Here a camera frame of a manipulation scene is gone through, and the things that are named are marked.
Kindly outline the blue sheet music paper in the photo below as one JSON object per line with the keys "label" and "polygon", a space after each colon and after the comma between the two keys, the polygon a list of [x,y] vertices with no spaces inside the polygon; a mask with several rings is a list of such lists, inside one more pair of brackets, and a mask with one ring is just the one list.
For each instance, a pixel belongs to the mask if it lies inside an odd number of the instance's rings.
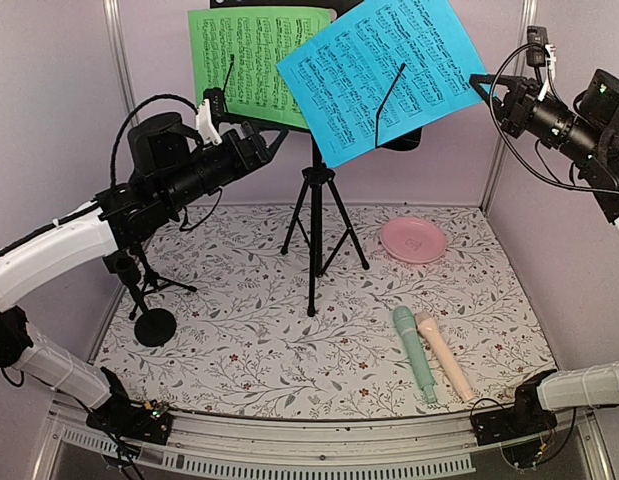
{"label": "blue sheet music paper", "polygon": [[473,106],[483,62],[446,1],[364,1],[277,65],[322,157],[339,167]]}

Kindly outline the black shock-mount tripod stand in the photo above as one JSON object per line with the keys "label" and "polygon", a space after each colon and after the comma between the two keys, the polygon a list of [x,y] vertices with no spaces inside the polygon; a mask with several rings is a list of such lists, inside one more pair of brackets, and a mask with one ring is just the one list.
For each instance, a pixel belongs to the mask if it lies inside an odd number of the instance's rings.
{"label": "black shock-mount tripod stand", "polygon": [[158,293],[170,286],[182,288],[190,293],[196,293],[198,289],[193,285],[187,285],[179,281],[169,279],[154,270],[148,262],[147,256],[140,244],[133,245],[128,249],[131,258],[133,273],[127,285],[129,292],[138,290],[140,298]]}

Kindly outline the black round-base mic stand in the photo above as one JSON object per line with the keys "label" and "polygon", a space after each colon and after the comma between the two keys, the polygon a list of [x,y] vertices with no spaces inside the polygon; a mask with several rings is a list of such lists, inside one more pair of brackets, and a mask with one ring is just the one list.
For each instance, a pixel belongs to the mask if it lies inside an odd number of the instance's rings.
{"label": "black round-base mic stand", "polygon": [[[147,306],[145,302],[146,285],[152,284],[151,279],[154,279],[154,284],[157,285],[157,273],[150,267],[141,246],[135,245],[131,250],[132,254],[126,251],[117,251],[105,256],[103,262],[110,273],[119,277],[121,283],[129,291],[136,309],[141,311],[139,317],[136,317],[134,312],[129,316],[131,320],[135,321],[134,334],[136,340],[145,347],[163,346],[174,336],[177,326],[176,320],[174,315],[164,308],[149,308]],[[140,260],[145,279],[148,279],[143,288],[138,287],[141,274],[133,255]]]}

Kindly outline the teal toy microphone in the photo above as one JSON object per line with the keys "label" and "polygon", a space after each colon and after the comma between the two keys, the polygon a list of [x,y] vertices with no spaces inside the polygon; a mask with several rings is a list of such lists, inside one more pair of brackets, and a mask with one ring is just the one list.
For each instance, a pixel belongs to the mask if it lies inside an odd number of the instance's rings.
{"label": "teal toy microphone", "polygon": [[398,306],[392,312],[392,320],[425,402],[435,404],[438,401],[434,388],[435,380],[416,329],[414,314],[408,307]]}

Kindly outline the pink toy microphone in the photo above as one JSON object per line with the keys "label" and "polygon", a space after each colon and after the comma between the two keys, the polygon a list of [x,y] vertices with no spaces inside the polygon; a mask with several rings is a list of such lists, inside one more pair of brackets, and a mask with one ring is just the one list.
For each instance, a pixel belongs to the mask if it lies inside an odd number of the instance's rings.
{"label": "pink toy microphone", "polygon": [[449,379],[450,384],[453,386],[460,399],[463,402],[469,402],[474,399],[475,393],[456,361],[455,356],[442,337],[433,315],[426,311],[419,312],[415,315],[415,321],[419,333],[428,342],[440,366]]}

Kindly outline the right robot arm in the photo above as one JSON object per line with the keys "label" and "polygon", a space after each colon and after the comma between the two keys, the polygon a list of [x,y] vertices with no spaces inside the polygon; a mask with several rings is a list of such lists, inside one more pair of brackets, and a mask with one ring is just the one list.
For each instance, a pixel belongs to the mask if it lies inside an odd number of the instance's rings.
{"label": "right robot arm", "polygon": [[[493,112],[506,139],[528,132],[573,162],[583,191],[594,195],[619,231],[619,79],[598,69],[572,106],[541,94],[540,83],[509,75],[473,74],[469,83]],[[521,383],[514,403],[473,413],[481,445],[540,433],[557,425],[556,412],[619,406],[619,361],[579,370],[542,371]]]}

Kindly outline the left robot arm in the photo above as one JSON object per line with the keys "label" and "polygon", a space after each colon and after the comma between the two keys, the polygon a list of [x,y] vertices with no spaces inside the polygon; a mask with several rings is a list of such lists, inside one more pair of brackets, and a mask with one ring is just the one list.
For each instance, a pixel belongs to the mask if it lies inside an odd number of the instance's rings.
{"label": "left robot arm", "polygon": [[116,442],[165,444],[173,422],[168,404],[131,399],[113,371],[83,361],[42,332],[42,323],[62,327],[86,319],[75,293],[33,314],[26,306],[55,279],[102,260],[135,303],[136,340],[153,348],[174,336],[173,314],[145,301],[148,290],[141,279],[151,269],[144,243],[166,224],[183,223],[186,208],[200,197],[268,165],[288,133],[276,127],[267,140],[257,121],[237,123],[217,89],[192,109],[193,125],[177,112],[140,123],[124,120],[115,140],[130,149],[128,181],[112,180],[76,210],[0,249],[0,368],[20,371],[72,397],[85,409],[88,425]]}

